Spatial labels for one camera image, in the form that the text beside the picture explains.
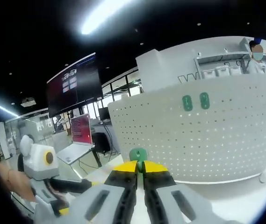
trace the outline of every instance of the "white perforated panel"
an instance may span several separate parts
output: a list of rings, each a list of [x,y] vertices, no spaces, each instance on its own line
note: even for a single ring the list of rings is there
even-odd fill
[[[206,110],[203,92],[209,96]],[[185,95],[193,102],[189,112]],[[143,147],[175,180],[234,181],[266,167],[266,75],[189,82],[108,107],[123,159],[130,149]]]

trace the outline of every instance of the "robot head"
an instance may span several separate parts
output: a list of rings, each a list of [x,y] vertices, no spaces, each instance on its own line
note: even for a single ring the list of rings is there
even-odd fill
[[[29,156],[32,145],[33,140],[29,136],[24,135],[20,142],[20,151],[24,157]]]
[[[43,180],[59,175],[58,159],[53,147],[33,144],[33,140],[24,135],[20,150],[24,156],[24,171],[29,177]]]

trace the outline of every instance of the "laptop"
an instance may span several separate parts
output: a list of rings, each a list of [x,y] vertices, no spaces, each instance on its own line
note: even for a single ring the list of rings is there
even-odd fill
[[[73,143],[57,153],[57,157],[68,165],[89,153],[94,147],[88,113],[72,118],[71,127]]]

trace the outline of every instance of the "ceiling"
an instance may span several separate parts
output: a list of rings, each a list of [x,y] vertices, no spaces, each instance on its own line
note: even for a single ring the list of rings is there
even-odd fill
[[[1,105],[17,114],[47,107],[46,82],[93,52],[103,84],[136,67],[135,58],[151,49],[225,35],[266,39],[265,17],[251,1],[240,0],[135,0],[82,35],[85,19],[101,1],[0,3]],[[25,97],[34,97],[36,105],[20,106]],[[0,121],[10,118],[0,111]]]

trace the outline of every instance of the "display monitor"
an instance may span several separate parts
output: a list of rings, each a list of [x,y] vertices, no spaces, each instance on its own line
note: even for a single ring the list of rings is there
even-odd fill
[[[99,108],[99,114],[101,120],[110,119],[110,113],[107,107]]]
[[[102,95],[95,53],[63,69],[47,82],[50,117]]]
[[[78,144],[92,145],[88,113],[71,119],[72,141]]]

